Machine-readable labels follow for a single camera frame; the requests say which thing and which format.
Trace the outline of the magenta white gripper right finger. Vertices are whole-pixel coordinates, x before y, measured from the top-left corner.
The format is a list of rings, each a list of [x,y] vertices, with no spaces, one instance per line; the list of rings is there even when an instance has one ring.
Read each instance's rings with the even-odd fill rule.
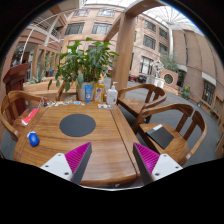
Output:
[[[144,185],[182,169],[168,154],[158,154],[138,143],[133,144],[133,154]]]

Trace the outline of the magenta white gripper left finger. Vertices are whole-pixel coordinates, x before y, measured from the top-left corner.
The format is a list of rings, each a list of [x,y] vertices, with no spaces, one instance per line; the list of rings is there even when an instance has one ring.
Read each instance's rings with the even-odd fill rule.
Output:
[[[92,144],[88,142],[66,154],[55,154],[41,169],[79,185],[91,153]]]

